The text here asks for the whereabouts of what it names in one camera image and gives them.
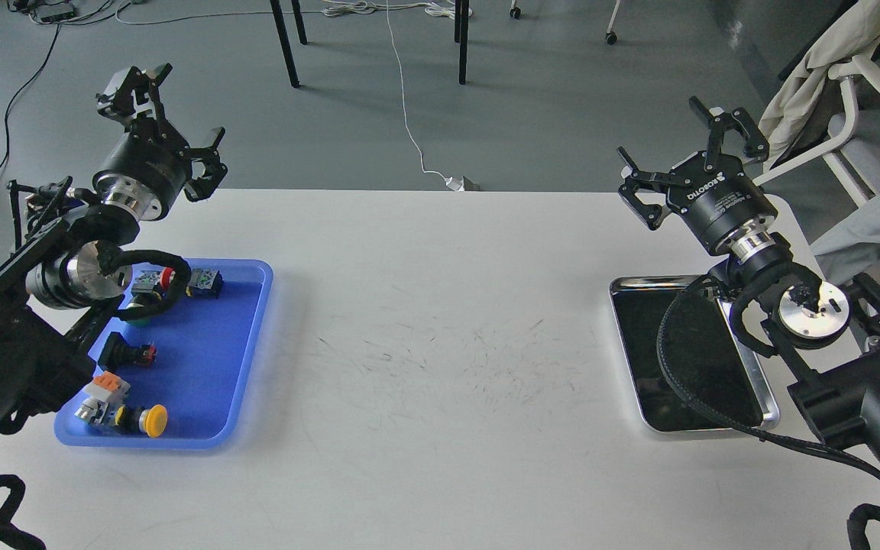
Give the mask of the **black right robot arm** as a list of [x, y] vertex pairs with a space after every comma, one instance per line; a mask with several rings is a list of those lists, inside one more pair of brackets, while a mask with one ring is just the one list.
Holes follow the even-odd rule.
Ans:
[[[706, 253], [722, 258], [671, 300], [658, 325], [656, 358], [666, 383], [720, 427], [880, 481], [880, 285], [860, 273], [836, 286], [798, 264], [788, 241], [771, 230], [778, 210], [746, 173], [747, 161], [764, 161], [769, 152], [751, 115], [741, 107], [710, 111], [696, 97], [689, 107], [708, 129], [707, 146], [670, 170], [642, 170], [618, 147], [626, 205], [653, 231], [669, 215], [680, 216]], [[681, 379], [681, 360], [696, 359], [688, 339], [697, 328], [684, 307], [713, 299], [729, 303], [727, 330], [744, 348], [778, 356], [793, 373], [787, 390], [813, 441], [736, 420]], [[880, 523], [880, 506], [853, 508], [846, 519], [849, 547], [870, 548], [870, 522]]]

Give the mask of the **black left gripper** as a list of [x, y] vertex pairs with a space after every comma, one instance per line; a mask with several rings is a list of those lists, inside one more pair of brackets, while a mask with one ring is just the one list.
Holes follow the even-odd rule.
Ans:
[[188, 164], [171, 150], [158, 146], [153, 139], [127, 133], [144, 114], [153, 112], [156, 136], [168, 138], [169, 122], [160, 100], [160, 85], [171, 70], [171, 63], [144, 72], [129, 67], [116, 73], [104, 92], [95, 97], [98, 114], [118, 122], [126, 132], [93, 177], [95, 194], [104, 205], [126, 210], [138, 222], [164, 219], [182, 188], [190, 202], [205, 201], [229, 171], [218, 150], [224, 128], [209, 130], [209, 145], [185, 146], [180, 151], [181, 159], [203, 166], [199, 177], [190, 178]]

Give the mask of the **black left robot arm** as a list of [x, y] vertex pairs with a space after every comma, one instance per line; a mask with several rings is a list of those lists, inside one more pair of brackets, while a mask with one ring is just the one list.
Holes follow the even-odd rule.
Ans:
[[[181, 194], [208, 199], [228, 172], [218, 153], [224, 128], [193, 147], [168, 121], [160, 87], [171, 69], [128, 67], [98, 94], [99, 114], [125, 131], [91, 189], [73, 187], [70, 177], [9, 185], [12, 202], [20, 192], [29, 198], [27, 229], [15, 227], [14, 253], [0, 266], [0, 434], [60, 410], [83, 389], [100, 390], [86, 407], [89, 422], [149, 436], [167, 424], [160, 405], [123, 406], [127, 384], [96, 374], [89, 349], [112, 318], [160, 315], [185, 295], [188, 261], [126, 244], [141, 222], [164, 219]], [[41, 539], [13, 523], [25, 488], [18, 476], [0, 474], [0, 543], [42, 549]]]

